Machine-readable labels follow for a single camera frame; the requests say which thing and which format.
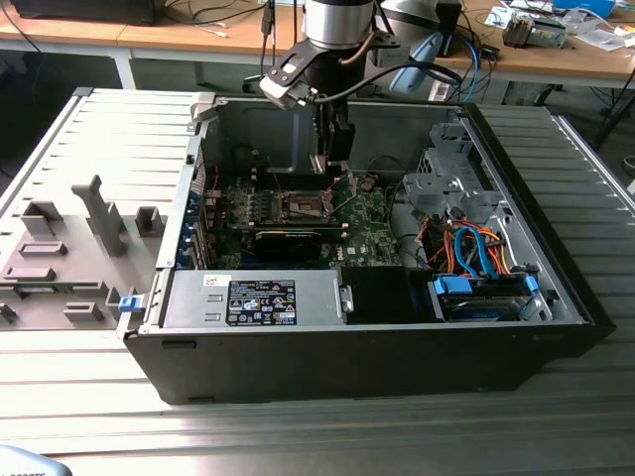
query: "power supply label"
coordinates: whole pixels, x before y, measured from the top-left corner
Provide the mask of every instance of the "power supply label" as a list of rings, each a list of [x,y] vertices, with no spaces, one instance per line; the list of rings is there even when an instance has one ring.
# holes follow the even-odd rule
[[[225,321],[228,325],[296,325],[296,282],[229,282]]]

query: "metal table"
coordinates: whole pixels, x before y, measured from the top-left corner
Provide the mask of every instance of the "metal table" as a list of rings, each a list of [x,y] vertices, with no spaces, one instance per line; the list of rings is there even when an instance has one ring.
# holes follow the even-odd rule
[[[168,105],[178,98],[183,104]],[[0,249],[6,250],[11,240],[7,223],[16,223],[9,204],[48,173],[43,167],[62,137],[88,129],[101,138],[116,129],[129,139],[152,133],[166,137],[159,131],[167,127],[185,132],[185,109],[171,114],[165,108],[183,107],[190,100],[188,93],[114,90],[74,97],[0,201]],[[495,108],[483,113],[501,127],[515,121]],[[119,121],[109,121],[113,115]],[[167,115],[183,116],[184,124],[157,124]],[[609,186],[611,175],[602,164],[589,158],[582,143],[574,146],[585,165],[578,172],[600,173],[597,183]],[[70,170],[74,161],[66,164]],[[523,174],[534,177],[533,191],[544,206],[549,207],[544,200],[555,200],[550,217],[560,217],[561,231],[571,231],[575,223],[563,221],[585,210],[603,222],[623,214],[623,207],[612,202],[617,194],[610,196],[595,185],[569,191],[550,187],[552,181],[573,180],[581,173],[551,169],[550,179],[547,166],[528,165]],[[115,185],[121,177],[126,174],[104,176],[104,183]],[[586,188],[594,192],[580,198]],[[122,209],[130,201],[113,198]],[[140,193],[132,200],[152,198]],[[570,241],[580,247],[589,242],[588,252],[577,258],[586,261],[590,273],[609,282],[635,283],[632,256],[616,251],[620,247],[606,238]],[[614,266],[594,272],[597,255]],[[633,474],[635,298],[625,288],[613,289],[601,298],[610,304],[617,331],[583,357],[550,365],[512,393],[173,407],[159,399],[114,330],[3,331],[0,443],[50,455],[73,474],[91,476]]]

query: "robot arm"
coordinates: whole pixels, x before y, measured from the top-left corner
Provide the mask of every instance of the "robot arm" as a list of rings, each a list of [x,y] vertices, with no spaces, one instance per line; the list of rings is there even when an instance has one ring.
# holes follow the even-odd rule
[[[376,31],[373,0],[307,0],[305,6],[307,38],[297,42],[271,66],[260,87],[282,109],[291,109],[296,104],[313,107],[318,136],[317,152],[311,157],[314,171],[339,176],[341,163],[348,160],[355,136],[355,128],[348,121],[346,91],[373,79],[364,81],[369,51],[402,52],[401,58],[383,55],[391,58],[392,66],[374,78],[404,66],[422,71],[436,69],[450,77],[454,75],[458,81],[460,78],[430,62],[396,64],[408,59],[408,51],[401,49],[394,35]]]

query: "desk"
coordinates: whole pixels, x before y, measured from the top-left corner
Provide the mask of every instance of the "desk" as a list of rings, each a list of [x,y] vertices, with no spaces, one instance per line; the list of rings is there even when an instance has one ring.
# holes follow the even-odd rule
[[[33,41],[37,42],[43,52],[113,58],[122,86],[125,88],[136,88],[130,65],[132,59],[251,64],[257,64],[260,60],[260,12],[228,20],[225,32],[229,38],[223,39],[194,26],[175,24],[165,18],[155,27],[22,19],[9,1],[4,1],[9,15]],[[192,3],[200,8],[203,3],[214,5],[218,2],[192,0]],[[466,0],[466,4],[467,16],[474,31],[481,38],[485,38],[485,43],[501,49],[500,60],[492,73],[493,79],[621,87],[635,65],[631,50],[621,49],[607,53],[575,38],[569,38],[562,50],[504,47],[500,29],[494,30],[476,21],[482,22],[486,16],[485,12],[498,3],[495,0]],[[253,8],[253,5],[248,3],[239,8],[246,10]],[[177,7],[173,15],[182,16],[185,20],[184,7]],[[293,43],[293,10],[291,7],[279,7],[277,14],[277,49],[284,51]],[[616,16],[612,20],[635,20],[632,13],[623,15],[623,18]],[[20,33],[0,14],[0,50],[31,49]],[[465,54],[459,53],[452,58],[438,59],[438,63],[465,70],[469,67],[470,60]]]
[[[500,49],[493,79],[507,81],[578,84],[585,86],[622,87],[635,66],[632,49],[605,52],[569,35],[561,50],[529,47],[514,49],[503,45],[502,29],[483,25],[494,0],[465,0],[466,15],[483,43]],[[635,21],[635,13],[618,10],[611,22]],[[465,26],[465,20],[459,19]],[[448,67],[469,67],[465,58],[438,59]]]

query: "white cable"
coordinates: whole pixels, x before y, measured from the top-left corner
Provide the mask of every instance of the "white cable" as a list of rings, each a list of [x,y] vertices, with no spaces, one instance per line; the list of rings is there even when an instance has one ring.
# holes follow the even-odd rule
[[[635,172],[635,156],[626,156],[622,159],[622,164],[624,164],[624,167],[629,171]]]
[[[611,29],[611,31],[615,30],[615,27],[613,25],[611,25],[610,23],[608,23],[606,20],[604,20],[602,17],[600,17],[599,15],[597,15],[595,12],[591,12],[590,10],[587,10],[585,8],[571,8],[570,12],[582,12],[582,13],[586,13],[587,15],[590,15],[592,17],[595,17],[596,19],[598,19],[600,22],[602,22],[604,25],[606,25],[608,28]]]
[[[229,35],[227,35],[224,32],[218,32],[216,30],[210,30],[210,29],[208,29],[206,27],[202,27],[201,25],[194,25],[194,26],[197,27],[200,30],[203,30],[204,32],[208,32],[208,33],[212,33],[213,35],[217,35],[220,38],[229,38]]]

